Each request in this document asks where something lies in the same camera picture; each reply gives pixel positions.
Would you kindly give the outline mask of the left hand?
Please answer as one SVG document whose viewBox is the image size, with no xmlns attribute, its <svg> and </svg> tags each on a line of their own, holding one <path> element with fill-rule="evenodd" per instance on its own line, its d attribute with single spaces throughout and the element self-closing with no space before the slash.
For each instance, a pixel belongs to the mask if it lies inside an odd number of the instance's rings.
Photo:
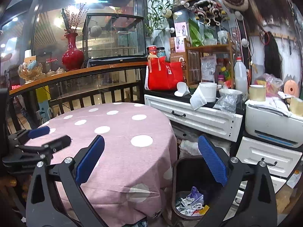
<svg viewBox="0 0 303 227">
<path fill-rule="evenodd" d="M 2 176 L 1 177 L 1 193 L 5 196 L 9 196 L 8 189 L 14 188 L 18 183 L 22 183 L 22 198 L 26 201 L 29 191 L 29 186 L 31 182 L 31 176 L 21 176 L 20 180 L 12 176 Z"/>
</svg>

